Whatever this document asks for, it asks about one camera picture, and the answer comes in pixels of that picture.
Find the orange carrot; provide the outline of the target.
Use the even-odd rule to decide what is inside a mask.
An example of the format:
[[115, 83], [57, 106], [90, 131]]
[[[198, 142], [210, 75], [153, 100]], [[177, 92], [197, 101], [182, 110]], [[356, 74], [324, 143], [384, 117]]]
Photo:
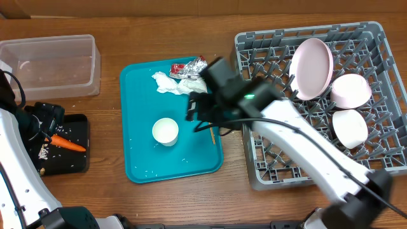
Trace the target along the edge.
[[78, 152], [85, 152], [86, 149], [78, 144], [75, 144], [67, 139], [64, 139], [63, 137], [60, 137], [58, 135], [53, 135], [51, 137], [51, 141], [49, 139], [45, 139], [45, 142], [48, 142], [54, 146], [59, 146], [61, 148], [73, 150], [73, 151], [78, 151]]

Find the white paper cup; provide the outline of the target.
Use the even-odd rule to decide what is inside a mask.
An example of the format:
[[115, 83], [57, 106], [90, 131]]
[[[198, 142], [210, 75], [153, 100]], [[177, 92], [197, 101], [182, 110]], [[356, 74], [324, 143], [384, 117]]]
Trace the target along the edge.
[[161, 118], [152, 128], [153, 138], [164, 146], [173, 146], [177, 142], [178, 124], [171, 118]]

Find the white round plate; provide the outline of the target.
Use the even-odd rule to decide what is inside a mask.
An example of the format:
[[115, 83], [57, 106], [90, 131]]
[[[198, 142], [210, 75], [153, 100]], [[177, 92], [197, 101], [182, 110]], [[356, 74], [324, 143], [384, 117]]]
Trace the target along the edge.
[[320, 39], [305, 40], [291, 59], [289, 75], [294, 76], [291, 88], [298, 91], [297, 98], [309, 101], [320, 96], [333, 75], [331, 50]]

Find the white bowl with rice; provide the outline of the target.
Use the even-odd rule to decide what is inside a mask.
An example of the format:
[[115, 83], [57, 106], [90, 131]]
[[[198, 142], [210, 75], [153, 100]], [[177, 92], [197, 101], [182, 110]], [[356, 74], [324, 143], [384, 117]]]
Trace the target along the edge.
[[367, 103], [372, 95], [368, 81], [358, 74], [344, 74], [331, 85], [330, 99], [341, 109], [354, 109]]

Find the white bowl with peanuts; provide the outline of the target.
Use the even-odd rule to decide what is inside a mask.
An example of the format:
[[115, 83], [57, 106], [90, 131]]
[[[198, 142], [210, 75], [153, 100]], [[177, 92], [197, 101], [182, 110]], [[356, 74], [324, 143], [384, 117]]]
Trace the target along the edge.
[[348, 149], [355, 148], [368, 138], [368, 126], [356, 110], [336, 111], [332, 124], [338, 140]]

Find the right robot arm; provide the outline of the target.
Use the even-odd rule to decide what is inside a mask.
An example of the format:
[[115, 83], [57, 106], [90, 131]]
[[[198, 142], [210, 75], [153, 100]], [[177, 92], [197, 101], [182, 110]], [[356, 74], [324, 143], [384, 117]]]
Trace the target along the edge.
[[280, 148], [313, 179], [331, 202], [314, 210], [300, 228], [369, 228], [390, 207], [392, 176], [371, 172], [321, 136], [271, 83], [244, 80], [223, 58], [199, 73], [208, 93], [190, 93], [186, 119], [207, 128], [246, 125]]

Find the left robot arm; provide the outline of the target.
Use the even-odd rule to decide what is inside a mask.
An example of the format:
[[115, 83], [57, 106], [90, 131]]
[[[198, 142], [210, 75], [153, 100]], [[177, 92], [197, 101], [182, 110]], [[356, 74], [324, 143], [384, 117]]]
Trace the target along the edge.
[[86, 207], [63, 207], [44, 184], [30, 150], [52, 142], [64, 121], [64, 108], [49, 103], [26, 106], [15, 102], [1, 71], [1, 217], [5, 228], [131, 228], [121, 215], [95, 218]]

